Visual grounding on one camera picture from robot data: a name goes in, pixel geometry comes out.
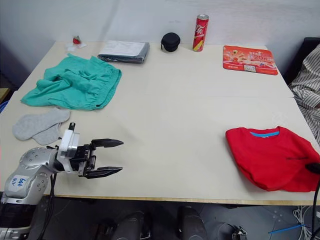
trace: floor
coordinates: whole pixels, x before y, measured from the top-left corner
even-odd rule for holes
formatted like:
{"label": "floor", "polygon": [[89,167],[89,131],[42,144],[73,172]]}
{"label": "floor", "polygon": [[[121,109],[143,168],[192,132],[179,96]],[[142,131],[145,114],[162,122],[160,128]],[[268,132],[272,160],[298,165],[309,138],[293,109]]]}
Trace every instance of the floor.
{"label": "floor", "polygon": [[[29,236],[31,240],[37,239],[42,229],[46,200],[44,197],[36,210]],[[162,219],[162,222],[158,222],[163,225],[160,231],[162,236],[156,239],[173,240],[177,239],[172,233],[175,231],[175,219],[180,206],[191,206],[200,214],[209,240],[231,239],[229,234],[217,238],[217,229],[222,223],[242,226],[247,231],[248,240],[297,240],[300,235],[300,228],[268,234],[272,230],[295,226],[297,220],[293,210],[296,206],[234,207],[212,203],[56,198],[54,213],[44,237],[46,240],[92,240],[97,223],[105,219],[118,223],[130,213],[143,211],[149,212],[155,219]],[[305,215],[307,225],[311,225],[310,210]],[[230,231],[226,224],[220,228],[220,233]]]}

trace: sticker label on robot arm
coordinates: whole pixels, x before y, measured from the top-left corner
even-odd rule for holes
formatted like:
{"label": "sticker label on robot arm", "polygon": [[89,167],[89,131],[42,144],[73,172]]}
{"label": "sticker label on robot arm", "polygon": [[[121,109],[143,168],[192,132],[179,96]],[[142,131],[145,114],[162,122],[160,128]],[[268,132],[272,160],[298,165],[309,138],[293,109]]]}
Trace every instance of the sticker label on robot arm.
{"label": "sticker label on robot arm", "polygon": [[19,190],[23,189],[28,178],[28,176],[14,175],[9,183],[8,190],[12,192],[18,192]]}

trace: white wall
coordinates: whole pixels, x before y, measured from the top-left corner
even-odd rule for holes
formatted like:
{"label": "white wall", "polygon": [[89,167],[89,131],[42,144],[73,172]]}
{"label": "white wall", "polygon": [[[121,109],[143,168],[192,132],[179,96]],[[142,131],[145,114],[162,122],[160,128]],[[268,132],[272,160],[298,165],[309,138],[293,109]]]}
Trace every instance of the white wall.
{"label": "white wall", "polygon": [[193,40],[210,17],[207,44],[266,45],[283,72],[304,37],[320,36],[320,0],[0,0],[0,41],[32,71],[54,41]]}

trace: table edge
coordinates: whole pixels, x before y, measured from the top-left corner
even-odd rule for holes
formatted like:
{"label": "table edge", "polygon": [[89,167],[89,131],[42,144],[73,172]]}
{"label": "table edge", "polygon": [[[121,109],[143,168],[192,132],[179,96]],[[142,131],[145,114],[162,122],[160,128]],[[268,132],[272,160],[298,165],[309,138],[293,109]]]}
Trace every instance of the table edge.
{"label": "table edge", "polygon": [[189,202],[207,204],[235,204],[235,205],[278,205],[278,206],[312,206],[312,200],[236,200],[236,199],[203,199],[203,198],[177,198],[177,197],[131,197],[131,196],[86,196],[86,195],[55,195],[61,198],[79,199],[106,199],[106,200],[135,200],[135,201],[161,201],[161,202]]}

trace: robotic arm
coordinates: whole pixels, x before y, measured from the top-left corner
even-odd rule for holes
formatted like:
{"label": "robotic arm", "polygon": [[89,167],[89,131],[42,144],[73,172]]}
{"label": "robotic arm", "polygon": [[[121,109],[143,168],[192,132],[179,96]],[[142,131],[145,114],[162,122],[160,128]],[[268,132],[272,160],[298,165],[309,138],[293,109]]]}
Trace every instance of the robotic arm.
{"label": "robotic arm", "polygon": [[122,167],[95,169],[97,147],[116,147],[123,142],[114,139],[95,139],[78,146],[79,133],[72,122],[65,130],[60,146],[36,147],[22,155],[18,168],[5,182],[0,201],[0,240],[26,240],[37,204],[41,200],[50,176],[67,172],[87,179],[106,177]]}

